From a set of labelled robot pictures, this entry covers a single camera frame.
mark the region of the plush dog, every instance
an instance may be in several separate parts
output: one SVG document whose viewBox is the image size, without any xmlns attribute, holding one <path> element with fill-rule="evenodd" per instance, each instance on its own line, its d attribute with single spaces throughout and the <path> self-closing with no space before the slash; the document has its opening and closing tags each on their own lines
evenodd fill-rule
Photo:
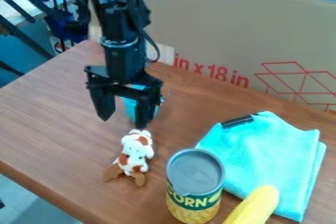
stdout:
<svg viewBox="0 0 336 224">
<path fill-rule="evenodd" d="M 128 135 L 121 139 L 122 153 L 109 166 L 103 175 L 104 181 L 116 179 L 122 173 L 136 179 L 136 184 L 144 184 L 144 174 L 148 171 L 146 158 L 154 156 L 153 142 L 149 131 L 131 130 Z"/>
</svg>

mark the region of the corn can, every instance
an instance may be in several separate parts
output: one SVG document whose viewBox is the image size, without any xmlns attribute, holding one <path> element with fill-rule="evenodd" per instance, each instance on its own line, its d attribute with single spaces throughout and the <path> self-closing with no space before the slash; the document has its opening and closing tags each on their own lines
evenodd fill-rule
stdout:
<svg viewBox="0 0 336 224">
<path fill-rule="evenodd" d="M 174 154 L 166 167 L 168 210 L 188 224 L 210 221 L 218 212 L 224 167 L 202 149 L 184 149 Z"/>
</svg>

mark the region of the can label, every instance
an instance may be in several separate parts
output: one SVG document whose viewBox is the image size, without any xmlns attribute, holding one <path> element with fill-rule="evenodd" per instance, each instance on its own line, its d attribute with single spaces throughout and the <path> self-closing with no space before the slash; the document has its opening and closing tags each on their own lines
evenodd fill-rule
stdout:
<svg viewBox="0 0 336 224">
<path fill-rule="evenodd" d="M 197 211 L 205 210 L 215 205 L 221 197 L 222 189 L 219 188 L 217 191 L 204 196 L 180 196 L 174 192 L 171 183 L 167 181 L 167 193 L 177 205 L 188 210 Z"/>
</svg>

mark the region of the red line drawing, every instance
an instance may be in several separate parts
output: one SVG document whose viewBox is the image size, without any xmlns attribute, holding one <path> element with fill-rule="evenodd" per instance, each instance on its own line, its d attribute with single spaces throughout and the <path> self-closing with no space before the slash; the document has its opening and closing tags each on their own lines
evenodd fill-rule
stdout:
<svg viewBox="0 0 336 224">
<path fill-rule="evenodd" d="M 273 90 L 277 94 L 293 94 L 294 102 L 297 101 L 297 98 L 299 97 L 307 105 L 325 105 L 325 111 L 329 109 L 329 106 L 336 105 L 336 76 L 332 75 L 330 72 L 308 71 L 297 61 L 267 62 L 261 63 L 261 66 L 266 70 L 266 72 L 255 73 L 254 75 L 266 85 L 265 93 Z M 272 68 L 289 69 L 290 71 L 272 71 Z M 328 78 L 330 81 L 334 82 L 332 85 L 329 84 L 329 86 L 332 86 L 334 90 L 331 90 L 328 87 L 328 84 L 323 84 L 323 82 L 319 80 L 315 74 L 317 74 L 320 78 Z M 289 82 L 283 81 L 281 77 L 284 77 L 284 75 L 286 75 L 286 77 L 293 76 L 293 80 L 296 78 L 295 75 L 298 75 L 297 78 L 303 77 L 300 87 L 297 88 L 299 90 L 295 90 Z M 275 78 L 276 81 L 279 82 L 278 84 L 284 86 L 287 91 L 278 90 L 276 84 L 268 81 L 267 77 Z M 315 87 L 308 87 L 308 89 L 313 90 L 305 90 L 305 84 L 307 84 L 308 78 L 315 85 Z"/>
</svg>

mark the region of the microfiber cloth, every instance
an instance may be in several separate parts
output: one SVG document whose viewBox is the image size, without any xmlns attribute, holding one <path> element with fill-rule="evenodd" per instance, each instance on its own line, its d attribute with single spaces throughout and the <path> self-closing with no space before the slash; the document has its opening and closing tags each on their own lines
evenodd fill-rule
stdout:
<svg viewBox="0 0 336 224">
<path fill-rule="evenodd" d="M 222 161 L 225 191 L 245 198 L 272 185 L 280 192 L 274 213 L 301 222 L 326 150 L 319 130 L 299 130 L 268 111 L 250 117 L 216 124 L 196 148 Z"/>
</svg>

